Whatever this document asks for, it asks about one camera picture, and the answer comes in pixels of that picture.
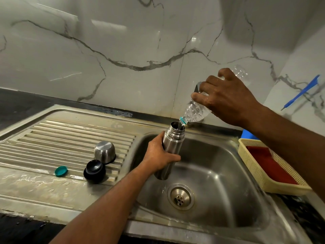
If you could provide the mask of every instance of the forearm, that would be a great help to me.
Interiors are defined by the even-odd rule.
[[[286,160],[325,201],[325,137],[264,106],[244,128]]]
[[[73,219],[51,242],[117,243],[132,206],[151,171],[140,164]]]

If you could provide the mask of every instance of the stainless steel thermos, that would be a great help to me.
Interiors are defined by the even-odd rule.
[[[164,150],[172,154],[179,153],[185,136],[185,127],[182,126],[180,130],[178,130],[178,123],[179,122],[172,122],[170,124],[169,128],[165,131],[165,135],[162,140]],[[163,169],[157,171],[155,173],[155,177],[159,180],[167,180],[173,166],[174,162],[168,164]]]

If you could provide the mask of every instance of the wall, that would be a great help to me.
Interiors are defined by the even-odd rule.
[[[317,74],[319,85],[282,111],[292,121],[325,136],[325,0],[319,4],[268,95],[265,105],[274,111],[294,98]]]
[[[318,3],[0,0],[0,86],[178,118],[198,81],[239,64],[264,102]]]

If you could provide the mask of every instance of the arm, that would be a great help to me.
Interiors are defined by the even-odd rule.
[[[133,203],[154,172],[180,156],[163,150],[164,132],[148,144],[143,161],[100,199],[74,218],[50,244],[117,243]]]
[[[200,86],[209,96],[193,93],[194,101],[205,105],[226,123],[242,127],[257,136],[287,161],[325,202],[325,137],[309,131],[260,104],[228,69],[209,76]]]

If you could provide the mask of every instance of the blue plastic handle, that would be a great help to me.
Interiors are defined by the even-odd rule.
[[[316,86],[317,85],[317,83],[318,83],[318,77],[319,77],[320,75],[318,74],[318,75],[316,75],[316,77],[304,88],[304,89],[302,89],[301,90],[301,92],[297,95],[297,96],[295,96],[295,98],[293,98],[293,99],[291,99],[289,102],[287,102],[285,105],[284,105],[284,107],[283,107],[283,109],[284,108],[286,108],[286,107],[289,107],[293,102],[295,102],[295,100],[297,99],[297,98],[299,98],[301,95],[303,95],[303,94],[305,94],[309,89],[311,89],[312,87],[314,87],[314,86]]]

